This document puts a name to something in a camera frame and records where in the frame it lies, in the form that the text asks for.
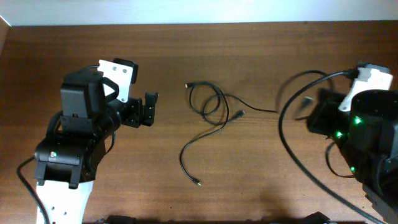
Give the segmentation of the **black USB cable thin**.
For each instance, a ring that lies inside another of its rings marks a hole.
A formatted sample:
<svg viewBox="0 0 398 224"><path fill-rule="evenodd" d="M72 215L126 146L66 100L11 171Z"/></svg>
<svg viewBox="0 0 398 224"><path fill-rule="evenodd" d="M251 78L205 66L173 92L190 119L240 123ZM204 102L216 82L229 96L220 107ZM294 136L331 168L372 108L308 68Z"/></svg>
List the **black USB cable thin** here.
<svg viewBox="0 0 398 224"><path fill-rule="evenodd" d="M233 120L233 115L227 94L216 84L208 81L189 82L185 88L189 108L196 115L197 120L192 121L192 125L197 133L181 148L178 161L185 176L195 185L202 186L201 181L188 170L184 154L198 141L221 132Z"/></svg>

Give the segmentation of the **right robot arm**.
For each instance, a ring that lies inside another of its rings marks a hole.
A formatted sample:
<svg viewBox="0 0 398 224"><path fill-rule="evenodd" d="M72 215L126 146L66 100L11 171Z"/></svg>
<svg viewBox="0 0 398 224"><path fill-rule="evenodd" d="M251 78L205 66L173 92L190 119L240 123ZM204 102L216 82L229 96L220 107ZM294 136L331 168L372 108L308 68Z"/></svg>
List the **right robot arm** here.
<svg viewBox="0 0 398 224"><path fill-rule="evenodd" d="M332 138L373 209L385 222L397 223L397 91L362 91L347 112L338 109L344 98L319 89L307 128Z"/></svg>

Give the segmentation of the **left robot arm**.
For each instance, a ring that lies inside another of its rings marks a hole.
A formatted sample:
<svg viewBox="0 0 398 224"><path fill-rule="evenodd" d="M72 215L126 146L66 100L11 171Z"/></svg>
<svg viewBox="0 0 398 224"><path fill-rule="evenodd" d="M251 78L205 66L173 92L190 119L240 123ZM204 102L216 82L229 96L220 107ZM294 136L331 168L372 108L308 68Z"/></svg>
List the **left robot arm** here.
<svg viewBox="0 0 398 224"><path fill-rule="evenodd" d="M82 223L96 171L109 149L105 140L122 125L154 123L158 93L117 100L118 85L101 72L69 73L60 89L62 110L36 147L37 223Z"/></svg>

